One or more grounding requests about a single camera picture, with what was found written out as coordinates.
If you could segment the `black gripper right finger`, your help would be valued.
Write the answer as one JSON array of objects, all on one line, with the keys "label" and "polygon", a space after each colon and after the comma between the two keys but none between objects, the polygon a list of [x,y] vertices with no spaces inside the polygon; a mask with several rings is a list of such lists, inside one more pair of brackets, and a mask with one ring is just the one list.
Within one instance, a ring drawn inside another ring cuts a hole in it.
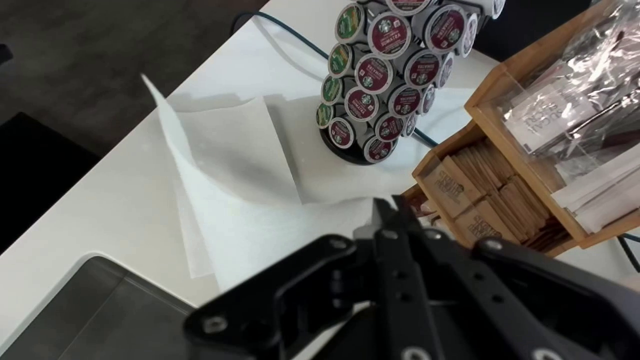
[{"label": "black gripper right finger", "polygon": [[464,248],[394,201],[426,294],[468,329],[477,360],[640,360],[638,292],[506,239]]}]

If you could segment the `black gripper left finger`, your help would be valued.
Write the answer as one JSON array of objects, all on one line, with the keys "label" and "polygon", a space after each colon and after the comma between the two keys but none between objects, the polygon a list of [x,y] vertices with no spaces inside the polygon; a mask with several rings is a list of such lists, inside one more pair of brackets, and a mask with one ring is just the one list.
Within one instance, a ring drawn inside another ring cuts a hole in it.
[{"label": "black gripper left finger", "polygon": [[428,239],[399,195],[374,201],[374,233],[325,233],[183,319],[187,360],[293,360],[321,331],[325,360],[436,360],[424,283]]}]

